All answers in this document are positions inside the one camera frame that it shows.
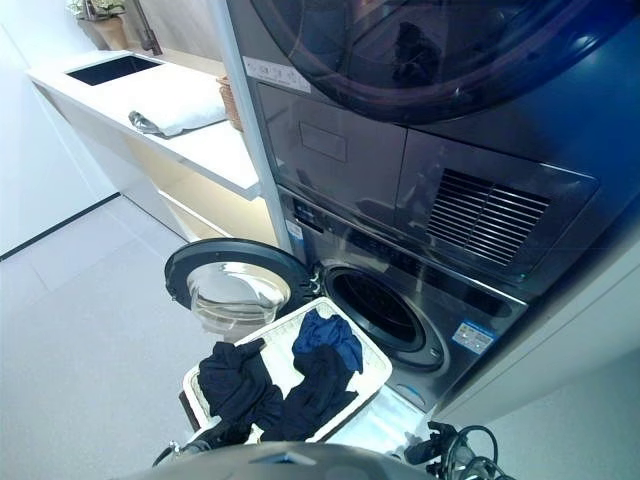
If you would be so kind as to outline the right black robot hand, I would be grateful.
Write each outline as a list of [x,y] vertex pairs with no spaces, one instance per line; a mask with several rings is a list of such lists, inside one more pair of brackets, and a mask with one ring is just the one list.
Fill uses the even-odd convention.
[[405,460],[411,465],[425,463],[445,455],[458,436],[458,431],[450,424],[429,421],[427,426],[431,430],[429,439],[409,446],[404,452]]

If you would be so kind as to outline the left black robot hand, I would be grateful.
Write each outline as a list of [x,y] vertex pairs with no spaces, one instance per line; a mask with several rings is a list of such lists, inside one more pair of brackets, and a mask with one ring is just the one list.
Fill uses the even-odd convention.
[[186,443],[184,446],[178,448],[176,455],[196,455],[199,453],[211,451],[211,445],[203,438],[196,438],[195,440]]

